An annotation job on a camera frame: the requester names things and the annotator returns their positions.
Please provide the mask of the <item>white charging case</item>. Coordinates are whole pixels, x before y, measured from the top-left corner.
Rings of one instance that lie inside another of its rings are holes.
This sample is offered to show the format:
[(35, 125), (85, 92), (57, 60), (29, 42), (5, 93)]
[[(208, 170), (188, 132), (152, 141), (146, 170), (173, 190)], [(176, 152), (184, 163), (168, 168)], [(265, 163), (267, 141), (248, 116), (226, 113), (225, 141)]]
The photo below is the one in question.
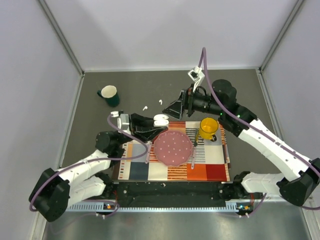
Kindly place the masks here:
[(169, 117), (166, 114), (157, 114), (153, 117), (155, 127), (164, 127), (169, 125)]

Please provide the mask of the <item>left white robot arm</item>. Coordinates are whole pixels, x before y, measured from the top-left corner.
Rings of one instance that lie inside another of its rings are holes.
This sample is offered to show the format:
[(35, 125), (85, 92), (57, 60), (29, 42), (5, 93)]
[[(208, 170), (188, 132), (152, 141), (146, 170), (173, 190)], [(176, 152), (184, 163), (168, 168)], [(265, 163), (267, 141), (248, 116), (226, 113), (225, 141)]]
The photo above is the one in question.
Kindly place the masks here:
[(168, 129), (169, 117), (163, 113), (150, 118), (112, 111), (107, 122), (113, 130), (96, 135), (92, 154), (67, 167), (42, 172), (28, 199), (30, 211), (54, 222), (74, 204), (92, 197), (109, 198), (114, 187), (100, 172), (113, 162), (147, 156), (150, 142)]

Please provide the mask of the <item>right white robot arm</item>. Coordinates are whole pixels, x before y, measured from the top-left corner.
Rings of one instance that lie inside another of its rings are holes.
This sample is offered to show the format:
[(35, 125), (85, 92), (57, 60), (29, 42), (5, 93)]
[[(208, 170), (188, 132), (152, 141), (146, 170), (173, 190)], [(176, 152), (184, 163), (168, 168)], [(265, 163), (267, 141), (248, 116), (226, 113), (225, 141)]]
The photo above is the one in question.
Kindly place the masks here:
[(237, 90), (225, 79), (215, 80), (211, 94), (192, 86), (183, 89), (179, 98), (162, 112), (175, 119), (195, 111), (218, 116), (222, 127), (248, 143), (279, 170), (279, 174), (243, 171), (234, 179), (233, 192), (239, 198), (250, 193), (279, 195), (301, 207), (320, 183), (320, 160), (298, 153), (277, 138), (248, 108), (237, 103)]

